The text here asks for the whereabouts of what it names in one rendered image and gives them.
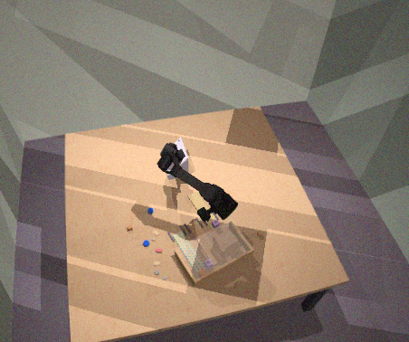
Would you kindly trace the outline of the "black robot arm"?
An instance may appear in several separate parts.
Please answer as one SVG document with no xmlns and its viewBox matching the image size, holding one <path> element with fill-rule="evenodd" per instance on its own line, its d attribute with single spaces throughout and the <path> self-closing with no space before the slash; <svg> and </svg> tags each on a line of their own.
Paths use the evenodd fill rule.
<svg viewBox="0 0 409 342">
<path fill-rule="evenodd" d="M 214 213 L 218 214 L 222 220 L 225 220 L 237 208 L 238 203 L 229 195 L 226 195 L 227 193 L 220 186 L 200 181 L 179 165 L 180 161 L 185 157 L 182 148 L 178 150 L 176 144 L 166 143 L 159 154 L 161 158 L 157 161 L 157 167 L 162 172 L 178 177 L 199 191 L 206 202 L 216 206 Z M 174 166 L 170 171 L 167 171 L 172 163 L 174 163 Z M 218 205 L 220 207 L 217 207 Z"/>
</svg>

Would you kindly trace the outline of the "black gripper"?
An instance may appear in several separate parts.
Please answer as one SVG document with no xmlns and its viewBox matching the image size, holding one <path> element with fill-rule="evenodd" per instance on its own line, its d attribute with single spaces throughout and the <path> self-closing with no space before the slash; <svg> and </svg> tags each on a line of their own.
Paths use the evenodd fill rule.
<svg viewBox="0 0 409 342">
<path fill-rule="evenodd" d="M 210 205 L 211 208 L 208 209 L 208 210 L 206 210 L 204 207 L 197 210 L 197 214 L 203 220 L 203 222 L 205 222 L 205 221 L 209 222 L 209 219 L 211 219 L 210 214 L 212 214 L 214 212 L 215 208 L 216 208 L 216 206 L 214 206 L 213 204 L 209 203 L 209 205 Z"/>
</svg>

